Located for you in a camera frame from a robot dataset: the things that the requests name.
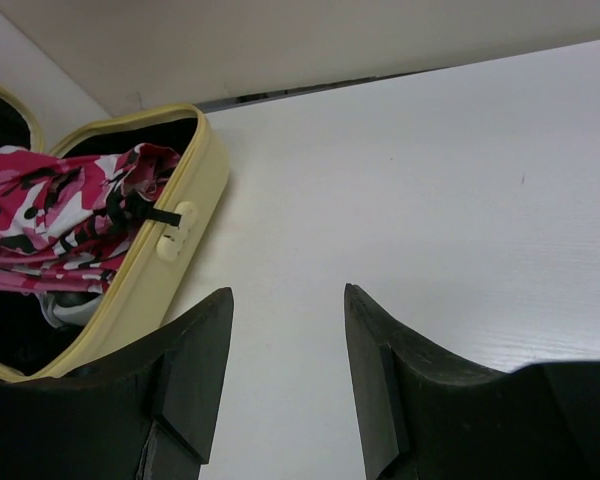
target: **white table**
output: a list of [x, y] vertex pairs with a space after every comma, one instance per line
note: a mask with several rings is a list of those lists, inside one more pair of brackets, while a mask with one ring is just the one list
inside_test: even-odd
[[211, 121], [233, 178], [171, 312], [233, 287], [202, 480], [364, 478], [346, 282], [491, 367], [600, 358], [600, 42]]

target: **pink camouflage cloth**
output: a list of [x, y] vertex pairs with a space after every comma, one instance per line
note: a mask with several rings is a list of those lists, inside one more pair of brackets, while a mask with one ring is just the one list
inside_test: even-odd
[[[104, 293], [175, 169], [170, 148], [59, 159], [0, 149], [0, 290]], [[172, 217], [167, 223], [177, 225]]]

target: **white wall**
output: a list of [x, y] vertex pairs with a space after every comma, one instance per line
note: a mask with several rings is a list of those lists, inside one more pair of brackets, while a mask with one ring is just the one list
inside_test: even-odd
[[53, 146], [107, 112], [0, 13], [0, 84], [36, 115]]
[[600, 38], [600, 0], [0, 0], [112, 113]]

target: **yellow case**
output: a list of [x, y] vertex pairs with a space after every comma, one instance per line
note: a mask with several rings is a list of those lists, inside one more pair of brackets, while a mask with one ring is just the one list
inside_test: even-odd
[[[1, 87], [0, 97], [16, 108], [29, 125], [31, 150], [42, 151], [41, 131], [35, 117]], [[54, 361], [30, 376], [0, 363], [0, 379], [21, 382], [40, 377], [60, 377], [162, 325], [229, 176], [226, 150], [211, 130], [208, 120], [200, 110], [189, 104], [155, 108], [86, 125], [68, 135], [49, 152], [63, 157], [95, 136], [193, 118], [197, 119], [195, 133], [156, 202], [156, 208], [182, 214], [181, 227], [175, 229], [145, 221], [99, 308], [78, 338]]]

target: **table surface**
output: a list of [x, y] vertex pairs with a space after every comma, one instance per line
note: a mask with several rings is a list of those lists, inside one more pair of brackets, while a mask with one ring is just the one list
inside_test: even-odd
[[364, 479], [347, 282], [490, 367], [600, 358], [600, 41], [210, 119], [232, 178], [170, 313], [233, 288], [202, 480]]

